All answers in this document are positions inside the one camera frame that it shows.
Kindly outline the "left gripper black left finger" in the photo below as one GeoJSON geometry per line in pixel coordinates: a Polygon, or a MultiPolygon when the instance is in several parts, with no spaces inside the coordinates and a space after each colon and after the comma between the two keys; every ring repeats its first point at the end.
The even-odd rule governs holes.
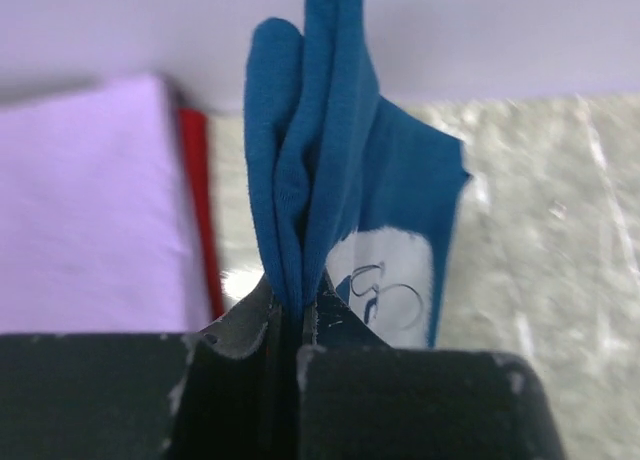
{"type": "Polygon", "coordinates": [[[3,336],[2,457],[266,457],[272,300],[261,280],[199,333],[3,336]]]}

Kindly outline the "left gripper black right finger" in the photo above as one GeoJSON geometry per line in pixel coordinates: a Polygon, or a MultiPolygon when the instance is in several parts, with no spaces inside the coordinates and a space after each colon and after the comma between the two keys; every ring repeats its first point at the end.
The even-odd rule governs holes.
{"type": "Polygon", "coordinates": [[[301,459],[563,459],[538,375],[502,351],[386,345],[323,279],[297,354],[301,459]]]}

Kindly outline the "dark blue t shirt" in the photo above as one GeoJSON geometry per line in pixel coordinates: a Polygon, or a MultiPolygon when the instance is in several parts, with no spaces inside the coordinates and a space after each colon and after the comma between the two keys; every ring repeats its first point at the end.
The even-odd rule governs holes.
{"type": "Polygon", "coordinates": [[[270,18],[246,66],[244,139],[266,277],[300,325],[327,287],[388,344],[433,347],[460,194],[462,142],[387,99],[364,0],[270,18]]]}

